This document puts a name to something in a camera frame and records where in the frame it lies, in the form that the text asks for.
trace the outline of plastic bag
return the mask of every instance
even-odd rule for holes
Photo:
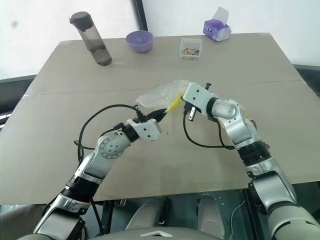
[[[173,109],[181,101],[180,97],[185,93],[189,83],[186,80],[175,80],[158,86],[139,96],[136,102],[145,108]]]

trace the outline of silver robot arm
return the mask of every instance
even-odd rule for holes
[[[33,233],[55,240],[78,239],[76,235],[85,225],[80,216],[87,212],[91,199],[115,160],[137,139],[156,140],[161,133],[158,122],[165,114],[165,110],[162,109],[147,115],[149,117],[146,122],[129,119],[122,129],[102,135],[94,151],[78,166]]]
[[[261,140],[245,109],[235,100],[219,99],[207,89],[192,82],[182,99],[205,117],[216,118],[224,125],[248,176],[252,178],[248,186],[255,205],[261,213],[269,216],[271,235],[278,240],[320,239],[320,225],[297,205],[293,186],[271,156],[269,146]]]

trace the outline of yellow object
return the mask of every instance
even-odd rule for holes
[[[167,112],[174,109],[176,106],[179,105],[179,103],[182,102],[181,97],[183,96],[183,94],[179,95],[175,100],[173,100],[173,102],[170,104],[170,106],[167,108]]]

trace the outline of purple tissue box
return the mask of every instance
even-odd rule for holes
[[[203,33],[208,38],[212,39],[213,41],[220,42],[220,41],[223,41],[223,40],[229,38],[231,30],[230,30],[230,27],[228,26],[228,24],[224,25],[219,20],[210,19],[210,20],[204,22]]]

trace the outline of gray water bottle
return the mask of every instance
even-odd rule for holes
[[[109,65],[111,63],[110,53],[102,41],[90,14],[86,11],[76,12],[71,16],[70,23],[73,24],[80,33],[96,63],[102,66]]]

